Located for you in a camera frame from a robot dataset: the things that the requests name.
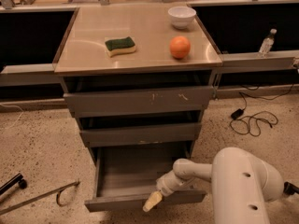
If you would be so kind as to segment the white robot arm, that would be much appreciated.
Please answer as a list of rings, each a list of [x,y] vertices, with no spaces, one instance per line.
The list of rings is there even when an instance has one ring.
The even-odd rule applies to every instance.
[[[284,189],[274,166],[241,148],[226,147],[210,164],[176,160],[173,169],[157,179],[143,210],[148,212],[196,178],[211,183],[215,224],[270,224],[265,204],[279,199]]]

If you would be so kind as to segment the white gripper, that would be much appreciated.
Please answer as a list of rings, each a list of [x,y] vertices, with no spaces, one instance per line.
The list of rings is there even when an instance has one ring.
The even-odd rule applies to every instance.
[[[164,197],[172,195],[174,192],[186,188],[191,183],[191,180],[183,179],[177,176],[173,171],[170,171],[156,181],[156,189],[148,197],[143,205],[143,211],[149,212],[153,207],[160,203]]]

